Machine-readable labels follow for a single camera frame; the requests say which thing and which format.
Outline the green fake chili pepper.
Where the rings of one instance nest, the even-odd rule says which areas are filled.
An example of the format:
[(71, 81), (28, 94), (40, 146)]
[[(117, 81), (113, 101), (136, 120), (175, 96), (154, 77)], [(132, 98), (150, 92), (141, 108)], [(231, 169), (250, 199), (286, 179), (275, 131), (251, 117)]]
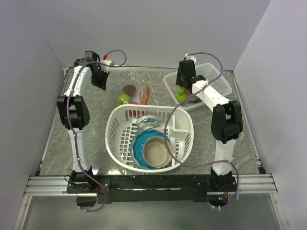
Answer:
[(202, 102), (202, 100), (198, 98), (198, 99), (189, 101), (188, 103), (189, 103), (189, 104), (197, 104), (197, 103), (200, 103), (200, 102)]

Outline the green fake apple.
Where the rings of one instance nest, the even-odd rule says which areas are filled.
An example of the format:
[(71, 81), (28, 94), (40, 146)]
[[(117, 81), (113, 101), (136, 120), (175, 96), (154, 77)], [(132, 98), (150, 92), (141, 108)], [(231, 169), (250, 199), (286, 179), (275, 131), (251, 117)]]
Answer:
[(123, 105), (123, 104), (129, 104), (131, 102), (131, 98), (128, 94), (121, 94), (118, 98), (117, 98), (117, 105)]
[(187, 96), (185, 95), (185, 94), (183, 94), (183, 93), (180, 93), (180, 94), (178, 94), (177, 96), (176, 96), (176, 99), (177, 99), (177, 101), (180, 103), (180, 102), (182, 102), (183, 100), (185, 100), (187, 98)]

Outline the dark red fake apple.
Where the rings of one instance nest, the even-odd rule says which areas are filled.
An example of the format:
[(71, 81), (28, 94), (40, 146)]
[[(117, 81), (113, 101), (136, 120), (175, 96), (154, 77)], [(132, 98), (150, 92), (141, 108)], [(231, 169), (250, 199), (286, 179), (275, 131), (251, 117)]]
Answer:
[(122, 88), (122, 92), (129, 95), (130, 97), (133, 97), (136, 93), (137, 89), (134, 85), (125, 85), (123, 88)]

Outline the clear orange zip top bag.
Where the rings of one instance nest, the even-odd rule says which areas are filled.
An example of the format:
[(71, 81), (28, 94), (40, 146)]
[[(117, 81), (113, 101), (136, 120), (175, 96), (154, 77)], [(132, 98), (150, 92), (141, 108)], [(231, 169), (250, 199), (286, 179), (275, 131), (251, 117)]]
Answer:
[(106, 95), (114, 106), (117, 105), (117, 98), (123, 94), (122, 88), (125, 85), (134, 85), (137, 89), (131, 102), (135, 101), (144, 104), (146, 91), (149, 87), (149, 71), (145, 70), (113, 70), (110, 72), (106, 83)]

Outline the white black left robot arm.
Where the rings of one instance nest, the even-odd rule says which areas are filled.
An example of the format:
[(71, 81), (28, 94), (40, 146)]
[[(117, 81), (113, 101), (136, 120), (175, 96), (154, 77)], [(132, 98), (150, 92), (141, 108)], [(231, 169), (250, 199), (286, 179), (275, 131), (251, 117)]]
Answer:
[(100, 56), (94, 51), (85, 51), (84, 57), (74, 62), (74, 74), (68, 89), (63, 96), (57, 97), (59, 117), (68, 131), (73, 155), (68, 188), (76, 192), (89, 193), (98, 187), (92, 178), (92, 165), (87, 155), (86, 133), (90, 113), (83, 95), (89, 82), (97, 88), (106, 89), (112, 64), (106, 57), (100, 61)]

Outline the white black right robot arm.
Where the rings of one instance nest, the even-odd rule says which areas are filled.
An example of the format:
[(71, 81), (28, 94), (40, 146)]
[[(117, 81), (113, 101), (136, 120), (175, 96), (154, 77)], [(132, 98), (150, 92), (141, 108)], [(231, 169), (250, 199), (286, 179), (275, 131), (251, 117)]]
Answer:
[(193, 60), (179, 62), (176, 84), (201, 99), (212, 112), (211, 132), (216, 140), (216, 149), (210, 186), (215, 191), (221, 191), (231, 183), (230, 163), (236, 141), (243, 131), (240, 102), (225, 98), (210, 86), (210, 82), (204, 76), (197, 75)]

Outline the white perforated rectangular basket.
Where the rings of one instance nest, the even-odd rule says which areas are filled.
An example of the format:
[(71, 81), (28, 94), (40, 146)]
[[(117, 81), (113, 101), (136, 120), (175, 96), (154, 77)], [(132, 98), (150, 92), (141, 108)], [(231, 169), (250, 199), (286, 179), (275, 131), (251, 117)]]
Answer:
[[(165, 86), (173, 100), (177, 103), (177, 108), (182, 108), (186, 111), (201, 107), (208, 106), (212, 110), (216, 105), (226, 105), (230, 102), (226, 98), (231, 94), (232, 88), (226, 79), (222, 76), (213, 64), (205, 63), (195, 66), (196, 76), (192, 78), (192, 90), (185, 92), (187, 96), (182, 102), (178, 102), (176, 96), (178, 95), (176, 88), (177, 73), (171, 73), (164, 76)], [(201, 99), (202, 102), (189, 104), (189, 101)]]

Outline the blue floral white bowl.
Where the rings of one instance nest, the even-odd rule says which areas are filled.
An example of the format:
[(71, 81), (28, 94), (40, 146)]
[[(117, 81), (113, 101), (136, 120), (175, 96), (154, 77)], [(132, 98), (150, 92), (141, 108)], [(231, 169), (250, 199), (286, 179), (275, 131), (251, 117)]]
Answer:
[(153, 129), (158, 125), (158, 118), (154, 115), (146, 115), (138, 118), (136, 125), (140, 130)]

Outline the white round dish basket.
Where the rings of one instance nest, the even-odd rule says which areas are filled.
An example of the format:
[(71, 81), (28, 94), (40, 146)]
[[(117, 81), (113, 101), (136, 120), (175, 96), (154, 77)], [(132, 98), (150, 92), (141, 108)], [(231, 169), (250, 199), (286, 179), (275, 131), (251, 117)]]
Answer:
[(106, 125), (109, 156), (138, 173), (175, 169), (190, 155), (193, 141), (192, 119), (181, 108), (121, 105), (111, 112)]

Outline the teal blue bowl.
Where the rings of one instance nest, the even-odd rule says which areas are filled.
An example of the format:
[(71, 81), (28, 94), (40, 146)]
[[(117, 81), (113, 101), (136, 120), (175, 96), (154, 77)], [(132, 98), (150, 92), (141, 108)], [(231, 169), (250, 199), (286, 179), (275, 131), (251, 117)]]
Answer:
[(137, 164), (137, 166), (141, 169), (148, 169), (148, 170), (153, 170), (153, 169), (158, 169), (151, 167), (149, 164), (147, 164), (143, 158), (142, 155), (142, 148), (145, 144), (145, 142), (152, 137), (165, 137), (163, 132), (157, 130), (157, 129), (148, 129), (139, 132), (132, 140), (130, 144), (130, 155)]

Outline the beige ceramic bowl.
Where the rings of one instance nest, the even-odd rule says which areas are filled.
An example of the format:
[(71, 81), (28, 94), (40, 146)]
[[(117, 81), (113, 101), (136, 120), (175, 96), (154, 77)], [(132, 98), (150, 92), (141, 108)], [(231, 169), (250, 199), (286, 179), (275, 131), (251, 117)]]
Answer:
[(173, 153), (171, 143), (168, 139), (165, 143), (163, 137), (152, 137), (145, 142), (142, 148), (142, 155), (145, 162), (151, 167), (163, 168), (172, 160), (168, 150)]

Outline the black aluminium base frame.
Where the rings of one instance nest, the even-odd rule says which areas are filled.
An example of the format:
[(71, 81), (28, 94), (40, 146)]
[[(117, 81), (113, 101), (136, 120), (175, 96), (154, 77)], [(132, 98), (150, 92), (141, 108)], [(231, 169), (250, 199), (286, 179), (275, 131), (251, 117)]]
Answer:
[(208, 175), (106, 175), (97, 179), (103, 185), (71, 182), (64, 176), (30, 177), (25, 196), (74, 196), (77, 206), (98, 207), (114, 202), (227, 201), (232, 195), (276, 193), (269, 174), (233, 176), (227, 185), (213, 188)]

